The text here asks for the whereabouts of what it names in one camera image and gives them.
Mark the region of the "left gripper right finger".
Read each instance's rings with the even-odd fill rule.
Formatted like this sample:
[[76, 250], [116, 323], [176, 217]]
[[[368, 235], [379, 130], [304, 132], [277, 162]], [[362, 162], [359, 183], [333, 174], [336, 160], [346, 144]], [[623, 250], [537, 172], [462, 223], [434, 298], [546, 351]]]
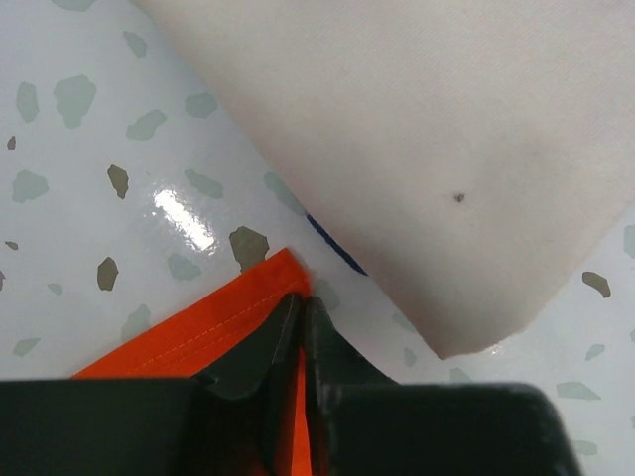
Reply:
[[578, 475], [564, 425], [521, 383], [402, 385], [364, 358], [311, 298], [306, 418], [316, 475]]

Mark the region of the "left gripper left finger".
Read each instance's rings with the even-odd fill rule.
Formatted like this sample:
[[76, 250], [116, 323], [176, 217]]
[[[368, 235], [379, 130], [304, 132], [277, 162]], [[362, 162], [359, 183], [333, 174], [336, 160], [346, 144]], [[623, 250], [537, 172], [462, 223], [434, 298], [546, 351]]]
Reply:
[[1, 386], [5, 475], [288, 475], [303, 300], [187, 378]]

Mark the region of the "orange t shirt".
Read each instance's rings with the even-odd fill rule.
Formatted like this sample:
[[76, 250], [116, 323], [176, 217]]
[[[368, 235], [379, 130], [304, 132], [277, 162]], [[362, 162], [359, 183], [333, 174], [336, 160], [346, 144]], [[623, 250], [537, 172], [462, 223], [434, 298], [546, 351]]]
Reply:
[[189, 378], [213, 475], [309, 475], [304, 353], [310, 278], [284, 249], [76, 373], [86, 379]]

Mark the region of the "folded cream t shirt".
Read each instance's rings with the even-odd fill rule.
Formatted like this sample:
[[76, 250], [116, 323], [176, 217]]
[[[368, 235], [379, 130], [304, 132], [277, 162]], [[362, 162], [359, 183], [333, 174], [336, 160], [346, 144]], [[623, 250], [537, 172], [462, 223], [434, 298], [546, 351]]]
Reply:
[[524, 329], [634, 199], [630, 1], [143, 1], [441, 358]]

